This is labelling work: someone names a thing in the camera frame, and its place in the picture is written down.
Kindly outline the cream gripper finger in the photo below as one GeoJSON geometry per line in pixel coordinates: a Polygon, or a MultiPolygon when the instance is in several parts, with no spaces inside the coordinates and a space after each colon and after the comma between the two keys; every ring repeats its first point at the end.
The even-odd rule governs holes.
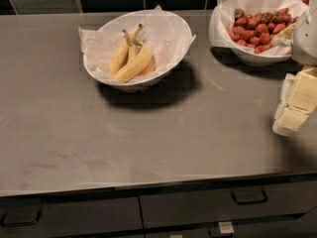
{"type": "Polygon", "coordinates": [[[307,120],[308,114],[304,110],[296,107],[290,107],[287,104],[290,95],[291,86],[294,83],[295,75],[288,73],[282,84],[280,103],[277,106],[272,131],[281,136],[290,136],[297,132],[298,129],[307,120]]]}

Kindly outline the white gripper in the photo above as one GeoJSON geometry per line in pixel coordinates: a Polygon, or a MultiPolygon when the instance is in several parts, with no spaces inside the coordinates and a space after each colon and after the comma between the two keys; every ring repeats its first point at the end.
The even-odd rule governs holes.
{"type": "Polygon", "coordinates": [[[305,66],[295,75],[287,104],[311,113],[317,107],[317,0],[297,20],[292,40],[292,57],[305,66]]]}

